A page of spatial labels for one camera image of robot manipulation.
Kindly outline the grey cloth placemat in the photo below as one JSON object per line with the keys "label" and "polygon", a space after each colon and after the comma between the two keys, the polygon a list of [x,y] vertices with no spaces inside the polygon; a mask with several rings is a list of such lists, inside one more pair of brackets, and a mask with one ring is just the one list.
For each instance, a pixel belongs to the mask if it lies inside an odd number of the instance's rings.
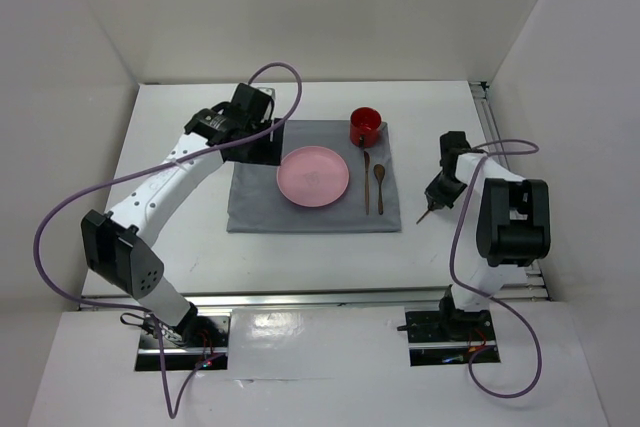
{"label": "grey cloth placemat", "polygon": [[[402,230],[389,129],[364,150],[347,120],[293,120],[278,167],[234,166],[229,233],[361,234]],[[364,152],[370,156],[366,167]]]}

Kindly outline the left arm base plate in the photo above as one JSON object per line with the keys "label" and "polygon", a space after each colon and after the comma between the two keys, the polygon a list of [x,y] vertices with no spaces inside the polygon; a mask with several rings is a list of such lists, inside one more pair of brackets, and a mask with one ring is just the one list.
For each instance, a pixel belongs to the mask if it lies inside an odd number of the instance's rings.
{"label": "left arm base plate", "polygon": [[[202,363],[203,371],[222,371],[228,368],[229,335],[231,313],[210,311],[209,322],[198,327],[189,340],[183,340],[177,333],[161,325],[165,364],[167,371],[190,371]],[[136,372],[159,372],[160,341],[153,322],[148,316],[125,312],[120,322],[139,331],[139,341],[134,370]]]}

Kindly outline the red mug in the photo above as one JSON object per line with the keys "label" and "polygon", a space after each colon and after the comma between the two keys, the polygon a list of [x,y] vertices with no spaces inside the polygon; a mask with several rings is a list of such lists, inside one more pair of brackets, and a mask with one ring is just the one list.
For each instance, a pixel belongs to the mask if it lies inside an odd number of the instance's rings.
{"label": "red mug", "polygon": [[371,107],[360,107],[350,116],[349,139],[356,147],[366,149],[378,140],[382,118],[380,113]]}

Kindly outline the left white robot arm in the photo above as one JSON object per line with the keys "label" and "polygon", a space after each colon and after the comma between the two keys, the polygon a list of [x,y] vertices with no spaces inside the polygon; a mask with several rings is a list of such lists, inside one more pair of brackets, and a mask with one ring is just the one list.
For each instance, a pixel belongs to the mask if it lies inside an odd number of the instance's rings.
{"label": "left white robot arm", "polygon": [[91,210],[81,221],[89,269],[150,310],[176,346],[197,341],[213,325],[166,279],[153,246],[181,204],[225,163],[279,164],[284,130],[261,134],[276,121],[274,107],[274,89],[239,84],[230,100],[187,122],[165,160],[167,169],[149,176],[108,212]]}

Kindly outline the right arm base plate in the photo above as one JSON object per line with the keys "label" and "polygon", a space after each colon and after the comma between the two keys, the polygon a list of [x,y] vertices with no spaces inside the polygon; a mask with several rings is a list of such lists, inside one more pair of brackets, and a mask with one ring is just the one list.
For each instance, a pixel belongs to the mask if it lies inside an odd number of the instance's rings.
{"label": "right arm base plate", "polygon": [[500,363],[493,319],[488,311],[471,314],[469,320],[446,319],[435,310],[408,310],[396,328],[406,335],[410,365],[465,365],[475,355],[475,363]]}

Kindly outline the copper spoon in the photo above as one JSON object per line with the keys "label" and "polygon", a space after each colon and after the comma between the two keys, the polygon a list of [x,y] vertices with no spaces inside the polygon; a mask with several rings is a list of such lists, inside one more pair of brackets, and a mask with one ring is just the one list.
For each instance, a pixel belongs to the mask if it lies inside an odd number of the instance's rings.
{"label": "copper spoon", "polygon": [[377,209],[378,209],[378,214],[379,215],[383,215],[384,214],[383,182],[384,182],[384,179],[385,179],[385,175],[386,175],[385,167],[382,164],[376,164],[374,166],[374,176],[376,178],[377,185],[378,185]]}

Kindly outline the pink plastic plate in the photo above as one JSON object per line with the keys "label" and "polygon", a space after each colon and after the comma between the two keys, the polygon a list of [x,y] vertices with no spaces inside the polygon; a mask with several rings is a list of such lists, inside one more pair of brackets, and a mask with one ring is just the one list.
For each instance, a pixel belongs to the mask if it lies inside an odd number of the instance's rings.
{"label": "pink plastic plate", "polygon": [[281,194],[295,205],[319,208],[337,201],[347,190],[348,166],[335,151],[305,146],[287,154],[276,172]]}

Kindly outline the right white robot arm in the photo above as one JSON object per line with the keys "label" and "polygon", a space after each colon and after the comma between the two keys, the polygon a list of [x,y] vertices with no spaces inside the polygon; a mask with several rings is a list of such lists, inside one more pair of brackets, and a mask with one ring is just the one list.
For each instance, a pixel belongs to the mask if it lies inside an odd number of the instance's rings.
{"label": "right white robot arm", "polygon": [[425,189],[429,213],[463,209],[454,231],[452,249],[462,234],[471,199],[480,199],[476,248],[481,263],[453,284],[439,302],[436,326],[448,341],[468,340],[489,321],[490,298],[518,268],[548,255],[551,247],[549,189],[545,181],[527,179],[502,167],[484,144],[473,147],[463,131],[440,136],[440,171]]}

